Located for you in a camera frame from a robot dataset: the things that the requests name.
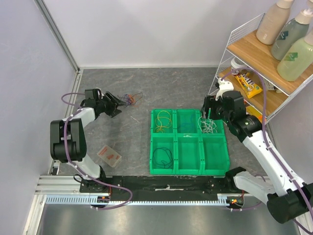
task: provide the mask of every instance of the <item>gray marble floor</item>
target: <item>gray marble floor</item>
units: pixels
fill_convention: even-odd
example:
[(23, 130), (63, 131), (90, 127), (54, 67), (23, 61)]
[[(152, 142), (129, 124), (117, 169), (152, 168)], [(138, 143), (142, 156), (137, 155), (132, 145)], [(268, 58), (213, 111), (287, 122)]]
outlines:
[[(102, 114), (85, 128), (89, 156), (107, 175), (149, 175), (150, 111), (152, 109), (200, 109), (216, 68), (84, 70), (79, 92), (100, 88), (113, 95), (143, 92), (138, 107), (120, 108), (114, 118)], [(80, 103), (84, 97), (77, 97)], [(252, 174), (265, 175), (255, 157), (225, 127), (231, 168), (242, 166)], [(107, 144), (122, 156), (111, 168), (97, 152)], [(75, 170), (61, 164), (59, 174)]]

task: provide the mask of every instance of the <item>white wire rack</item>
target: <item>white wire rack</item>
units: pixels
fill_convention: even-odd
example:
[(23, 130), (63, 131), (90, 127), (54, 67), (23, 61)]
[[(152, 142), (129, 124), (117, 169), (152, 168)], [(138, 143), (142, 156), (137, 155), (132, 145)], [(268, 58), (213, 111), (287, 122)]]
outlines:
[[(216, 79), (219, 78), (219, 74), (221, 72), (223, 72), (225, 69), (230, 67), (230, 61), (234, 58), (237, 57), (239, 60), (241, 60), (244, 64), (246, 64), (248, 67), (252, 68), (253, 67), (251, 65), (249, 65), (249, 63), (243, 61), (240, 57), (236, 56), (235, 54), (233, 54), (231, 51), (229, 51), (227, 49), (227, 47), (240, 40), (241, 38), (243, 38), (244, 36), (248, 35), (249, 33), (255, 31), (258, 27), (260, 22), (262, 21), (264, 14), (261, 14), (257, 17), (255, 17), (254, 19), (252, 19), (251, 21), (243, 24), (242, 26), (236, 28), (235, 30), (233, 30), (230, 33), (226, 48), (224, 50), (223, 56), (221, 58), (220, 64), (218, 66), (218, 69), (215, 73), (215, 77), (213, 79), (213, 82), (210, 86), (210, 90), (208, 94), (214, 94), (217, 90), (212, 89), (213, 85), (217, 82)], [(268, 81), (269, 83), (273, 84), (267, 77), (265, 77), (264, 75), (261, 74), (261, 76)], [(266, 117), (266, 124), (276, 115), (278, 114), (282, 108), (284, 108), (306, 85), (308, 85), (308, 83), (313, 80), (313, 74), (307, 79), (305, 80), (292, 94), (287, 94), (284, 90), (281, 90), (279, 87), (278, 89), (280, 89), (286, 96), (287, 99), (274, 111), (272, 112), (269, 116)], [(246, 102), (248, 104), (250, 104), (252, 107), (254, 107), (256, 110), (258, 110), (249, 100), (246, 100)]]

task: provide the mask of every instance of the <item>bottle label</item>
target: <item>bottle label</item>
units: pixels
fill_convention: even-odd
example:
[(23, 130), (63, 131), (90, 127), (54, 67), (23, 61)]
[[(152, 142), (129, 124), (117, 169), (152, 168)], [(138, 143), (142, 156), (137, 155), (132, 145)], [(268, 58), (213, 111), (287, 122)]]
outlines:
[(288, 37), (288, 31), (281, 32), (278, 35), (277, 40), (286, 40), (286, 37)]
[(295, 59), (298, 58), (298, 52), (289, 52), (285, 56), (285, 61), (295, 61)]

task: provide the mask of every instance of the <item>white wire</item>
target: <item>white wire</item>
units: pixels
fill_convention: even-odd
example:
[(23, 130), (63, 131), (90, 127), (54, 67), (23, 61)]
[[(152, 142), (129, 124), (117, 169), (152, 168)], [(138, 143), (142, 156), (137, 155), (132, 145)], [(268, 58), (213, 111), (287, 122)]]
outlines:
[(211, 119), (206, 119), (205, 121), (200, 121), (200, 118), (198, 119), (198, 126), (201, 129), (202, 133), (217, 133), (217, 125), (215, 122)]
[(237, 206), (240, 207), (240, 208), (243, 208), (244, 205), (245, 205), (245, 196), (243, 196), (242, 200), (243, 200), (243, 204), (242, 204), (242, 205), (240, 205), (240, 204), (238, 204), (238, 203), (234, 203), (234, 204), (237, 205)]

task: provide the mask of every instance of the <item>wooden shelf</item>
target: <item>wooden shelf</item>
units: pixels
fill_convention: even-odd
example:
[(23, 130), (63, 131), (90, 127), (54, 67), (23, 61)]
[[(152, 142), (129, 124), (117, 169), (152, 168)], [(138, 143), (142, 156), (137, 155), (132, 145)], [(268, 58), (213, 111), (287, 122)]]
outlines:
[[(219, 77), (223, 77), (225, 74), (227, 74), (230, 71), (230, 68), (225, 69), (223, 72), (219, 74)], [(258, 84), (260, 87), (261, 82), (259, 77), (256, 74), (252, 74), (252, 76), (249, 76), (249, 78), (254, 81), (256, 84)], [(236, 80), (236, 78), (233, 75), (227, 76), (228, 81), (230, 81), (234, 89), (236, 91), (240, 91), (241, 95), (244, 97), (244, 99), (252, 104), (260, 113), (263, 111), (263, 92), (255, 95), (254, 97), (248, 99), (244, 90), (241, 88), (239, 82)], [(267, 104), (266, 104), (266, 116), (268, 117), (271, 113), (273, 113), (286, 99), (287, 96), (284, 93), (276, 93), (276, 91), (267, 91)]]
[(262, 44), (256, 38), (256, 31), (229, 45), (227, 49), (287, 94), (293, 93), (313, 74), (313, 65), (310, 65), (294, 82), (283, 79), (277, 72), (279, 61), (272, 57), (271, 46)]

